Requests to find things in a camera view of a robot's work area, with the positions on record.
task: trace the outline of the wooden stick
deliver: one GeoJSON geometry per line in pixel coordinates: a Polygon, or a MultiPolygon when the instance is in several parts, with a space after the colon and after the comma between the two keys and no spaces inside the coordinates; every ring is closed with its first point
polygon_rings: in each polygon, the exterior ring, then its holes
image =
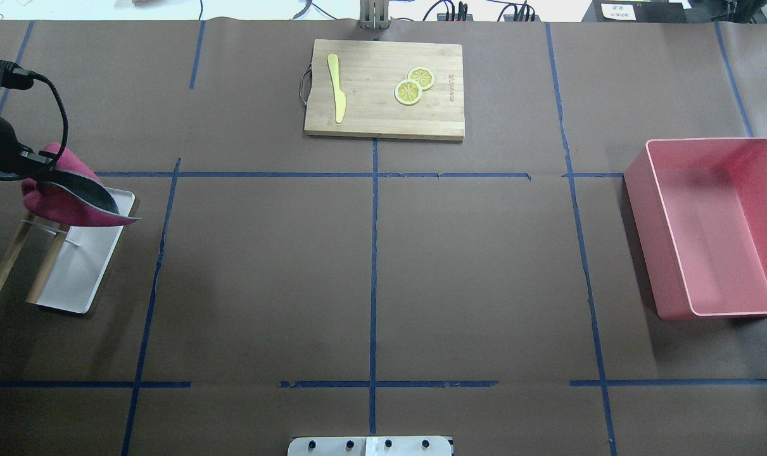
{"type": "Polygon", "coordinates": [[[35,277],[34,283],[31,284],[31,290],[26,297],[27,303],[36,304],[39,300],[39,295],[42,294],[45,284],[48,283],[48,277],[51,277],[51,271],[56,264],[56,257],[59,256],[62,244],[65,243],[65,237],[68,236],[68,230],[70,229],[70,225],[60,225],[60,231],[56,233],[53,241],[51,241],[51,245],[48,246],[45,258],[42,259],[42,265],[39,267],[39,271],[37,271],[37,277],[35,277]]]}
{"type": "MultiPolygon", "coordinates": [[[[33,222],[34,221],[34,214],[33,213],[27,213],[26,214],[26,222],[33,222]]],[[[4,283],[6,283],[7,278],[9,278],[9,272],[12,271],[12,266],[15,266],[15,262],[18,259],[18,255],[20,255],[20,249],[22,248],[23,244],[26,242],[26,236],[28,236],[28,231],[31,228],[30,223],[21,222],[20,228],[18,228],[18,233],[15,234],[15,238],[12,239],[12,243],[9,244],[9,246],[6,249],[6,253],[3,256],[3,260],[1,260],[0,265],[0,294],[1,289],[3,289],[4,283]]]]}

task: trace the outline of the cutting board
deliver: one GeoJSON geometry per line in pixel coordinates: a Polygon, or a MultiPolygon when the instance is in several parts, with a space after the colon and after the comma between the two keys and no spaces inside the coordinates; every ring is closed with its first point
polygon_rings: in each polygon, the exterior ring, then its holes
{"type": "Polygon", "coordinates": [[[323,136],[433,139],[465,138],[462,46],[394,41],[316,40],[313,84],[307,100],[305,133],[323,136]],[[327,56],[336,54],[346,113],[335,122],[335,101],[327,56]],[[412,106],[395,99],[395,86],[411,69],[427,67],[436,76],[412,106]]]}

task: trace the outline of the lemon slice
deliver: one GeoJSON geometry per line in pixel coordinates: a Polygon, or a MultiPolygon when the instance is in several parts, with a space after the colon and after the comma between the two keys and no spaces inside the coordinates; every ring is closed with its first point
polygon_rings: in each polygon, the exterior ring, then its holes
{"type": "Polygon", "coordinates": [[[433,83],[436,81],[436,77],[433,75],[432,70],[427,69],[425,66],[418,66],[409,72],[409,79],[420,84],[420,88],[428,90],[433,87],[433,83]]]}
{"type": "Polygon", "coordinates": [[[406,106],[412,106],[420,101],[422,96],[423,89],[414,80],[402,80],[395,86],[395,98],[406,106]]]}

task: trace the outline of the knife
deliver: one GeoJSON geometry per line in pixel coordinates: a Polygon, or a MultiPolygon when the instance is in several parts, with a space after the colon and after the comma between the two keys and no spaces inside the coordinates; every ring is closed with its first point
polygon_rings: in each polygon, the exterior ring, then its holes
{"type": "Polygon", "coordinates": [[[343,114],[346,112],[346,95],[341,91],[339,85],[339,65],[338,56],[329,54],[327,64],[330,67],[330,76],[333,81],[333,95],[335,97],[335,123],[343,122],[343,114]]]}

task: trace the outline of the storage bin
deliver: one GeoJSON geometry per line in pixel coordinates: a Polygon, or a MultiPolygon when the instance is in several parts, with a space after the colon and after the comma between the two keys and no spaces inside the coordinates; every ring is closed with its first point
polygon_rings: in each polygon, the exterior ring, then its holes
{"type": "Polygon", "coordinates": [[[659,317],[767,315],[767,139],[653,139],[624,179],[659,317]]]}

